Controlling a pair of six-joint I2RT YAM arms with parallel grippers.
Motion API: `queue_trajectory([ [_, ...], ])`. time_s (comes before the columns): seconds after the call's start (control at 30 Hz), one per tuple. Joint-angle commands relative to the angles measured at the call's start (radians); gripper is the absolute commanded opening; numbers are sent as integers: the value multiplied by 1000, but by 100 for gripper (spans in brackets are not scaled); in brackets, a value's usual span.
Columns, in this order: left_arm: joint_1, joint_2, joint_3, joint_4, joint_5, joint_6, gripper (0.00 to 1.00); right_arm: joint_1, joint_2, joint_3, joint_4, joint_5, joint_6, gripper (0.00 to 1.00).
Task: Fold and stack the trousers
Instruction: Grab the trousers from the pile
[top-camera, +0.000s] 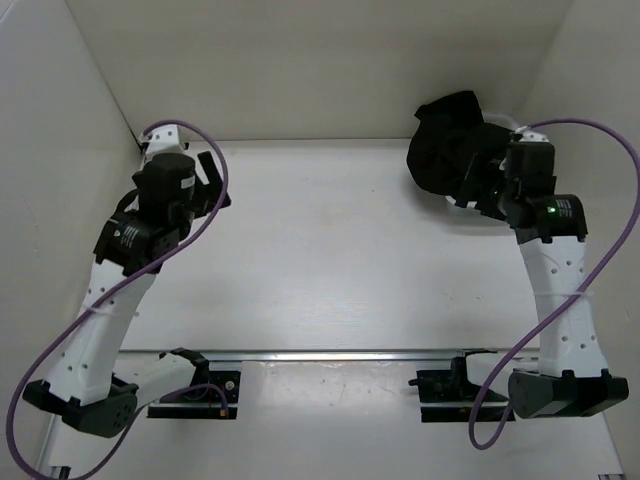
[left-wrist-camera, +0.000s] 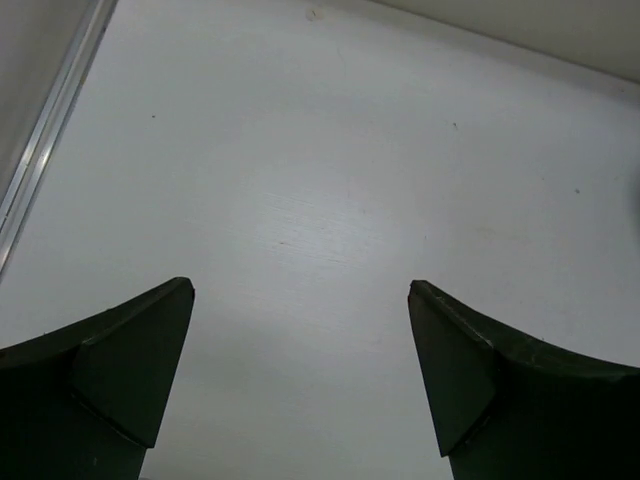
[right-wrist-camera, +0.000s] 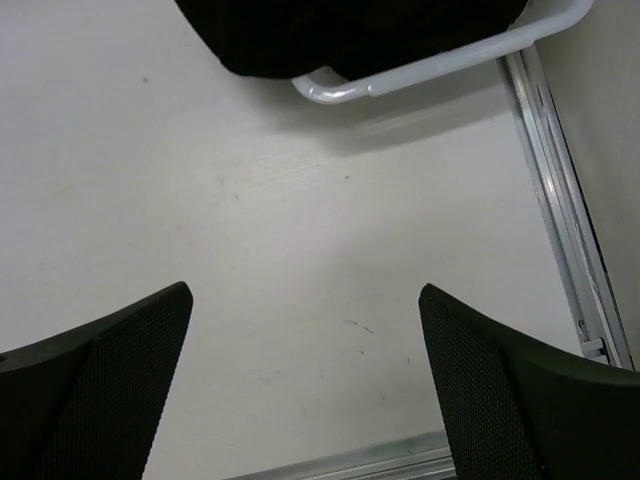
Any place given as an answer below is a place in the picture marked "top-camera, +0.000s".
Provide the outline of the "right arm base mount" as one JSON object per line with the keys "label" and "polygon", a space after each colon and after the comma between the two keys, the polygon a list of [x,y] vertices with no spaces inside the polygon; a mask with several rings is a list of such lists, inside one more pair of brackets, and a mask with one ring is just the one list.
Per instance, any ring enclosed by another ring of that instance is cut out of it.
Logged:
{"label": "right arm base mount", "polygon": [[467,378],[464,356],[418,369],[409,387],[417,389],[422,423],[467,423],[480,387]]}

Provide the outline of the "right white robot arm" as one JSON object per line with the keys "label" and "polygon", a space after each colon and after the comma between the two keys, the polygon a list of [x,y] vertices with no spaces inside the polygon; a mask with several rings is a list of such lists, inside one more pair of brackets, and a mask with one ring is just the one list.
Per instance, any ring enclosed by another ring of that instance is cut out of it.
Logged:
{"label": "right white robot arm", "polygon": [[534,367],[511,362],[505,396],[521,418],[589,417],[629,396],[600,349],[586,278],[588,233],[582,202],[555,191],[555,148],[518,139],[504,159],[504,181],[489,196],[516,235],[535,297],[539,334]]}

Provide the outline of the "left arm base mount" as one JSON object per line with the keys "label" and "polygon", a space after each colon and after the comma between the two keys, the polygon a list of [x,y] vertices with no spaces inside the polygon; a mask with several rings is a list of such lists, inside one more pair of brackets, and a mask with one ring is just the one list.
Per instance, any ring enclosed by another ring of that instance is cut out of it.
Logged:
{"label": "left arm base mount", "polygon": [[146,417],[163,420],[235,420],[238,415],[242,368],[239,362],[213,362],[209,367],[209,382],[222,391],[227,408],[221,403],[220,393],[211,388],[199,389],[150,404]]}

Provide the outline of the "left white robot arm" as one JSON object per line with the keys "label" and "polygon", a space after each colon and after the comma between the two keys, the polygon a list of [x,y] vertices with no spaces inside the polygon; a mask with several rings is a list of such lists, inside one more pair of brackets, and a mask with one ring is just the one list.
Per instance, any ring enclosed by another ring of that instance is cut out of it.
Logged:
{"label": "left white robot arm", "polygon": [[82,324],[23,399],[75,430],[103,438],[122,432],[142,407],[164,397],[198,400],[210,386],[209,362],[177,348],[139,370],[115,369],[122,342],[166,254],[192,237],[194,220],[231,204],[213,156],[160,153],[133,177],[94,248]]}

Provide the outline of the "black trousers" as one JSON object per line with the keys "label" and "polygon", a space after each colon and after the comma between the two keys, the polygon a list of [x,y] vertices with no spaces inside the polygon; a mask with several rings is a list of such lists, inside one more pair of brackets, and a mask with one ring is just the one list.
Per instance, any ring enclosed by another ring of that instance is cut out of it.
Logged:
{"label": "black trousers", "polygon": [[484,120],[472,90],[463,90],[423,104],[415,112],[418,128],[406,157],[419,188],[454,197],[475,156],[502,159],[511,131]]}

